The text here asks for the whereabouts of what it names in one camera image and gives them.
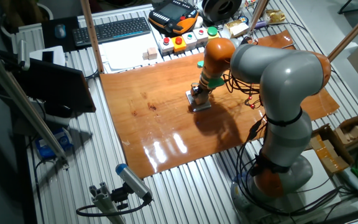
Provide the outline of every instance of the robotic arm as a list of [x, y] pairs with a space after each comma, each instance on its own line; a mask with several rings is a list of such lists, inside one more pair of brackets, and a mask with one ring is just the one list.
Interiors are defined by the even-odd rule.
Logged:
[[237, 44], [228, 39], [208, 43], [199, 85], [192, 87], [191, 93], [198, 105], [206, 103], [214, 89], [208, 83], [220, 78], [229, 67], [236, 79], [260, 84], [267, 129], [256, 165], [250, 171], [254, 178], [247, 181], [259, 200], [269, 201], [295, 191], [313, 175], [311, 164], [301, 156], [312, 127], [300, 105], [327, 84], [331, 66], [324, 55], [314, 52], [250, 44], [234, 50]]

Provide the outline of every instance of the red button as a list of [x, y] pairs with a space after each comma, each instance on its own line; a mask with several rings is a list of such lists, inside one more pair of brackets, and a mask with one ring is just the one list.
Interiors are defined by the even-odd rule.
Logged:
[[169, 44], [169, 38], [168, 37], [164, 38], [164, 44]]
[[176, 44], [181, 44], [181, 38], [180, 38], [180, 37], [177, 37], [177, 38], [175, 39], [175, 43], [176, 43]]

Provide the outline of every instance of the computer mouse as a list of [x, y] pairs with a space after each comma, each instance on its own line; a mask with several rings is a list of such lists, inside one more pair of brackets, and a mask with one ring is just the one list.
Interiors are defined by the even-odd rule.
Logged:
[[55, 26], [55, 37], [58, 39], [66, 37], [66, 27], [63, 24], [57, 24]]

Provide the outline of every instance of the orange device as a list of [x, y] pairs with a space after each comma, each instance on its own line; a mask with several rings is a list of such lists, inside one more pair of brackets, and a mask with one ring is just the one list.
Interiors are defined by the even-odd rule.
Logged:
[[169, 33], [184, 34], [196, 23], [197, 10], [187, 2], [165, 1], [149, 13], [149, 21]]

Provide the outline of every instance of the metal pole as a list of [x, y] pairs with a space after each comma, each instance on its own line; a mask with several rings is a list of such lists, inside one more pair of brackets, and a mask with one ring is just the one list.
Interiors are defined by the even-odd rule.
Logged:
[[15, 104], [23, 112], [24, 116], [30, 121], [31, 125], [45, 140], [55, 155], [67, 163], [65, 151], [56, 140], [48, 126], [45, 124], [37, 110], [30, 104], [21, 86], [16, 81], [11, 72], [5, 71], [4, 65], [0, 60], [0, 84], [7, 94], [13, 99]]
[[256, 8], [254, 10], [254, 13], [252, 15], [251, 22], [249, 23], [250, 26], [248, 28], [248, 32], [254, 31], [256, 23], [258, 22], [259, 18], [264, 13], [268, 3], [269, 3], [269, 0], [259, 0], [258, 1]]
[[96, 64], [98, 65], [99, 73], [104, 72], [102, 58], [100, 56], [98, 37], [96, 36], [96, 31], [93, 25], [92, 12], [90, 9], [90, 3], [88, 0], [81, 0], [82, 12], [84, 13], [86, 26], [88, 28], [89, 39], [91, 40], [91, 45], [93, 49], [93, 54], [96, 59]]
[[345, 38], [339, 43], [335, 49], [328, 55], [328, 59], [332, 62], [345, 47], [358, 35], [358, 24], [348, 33]]

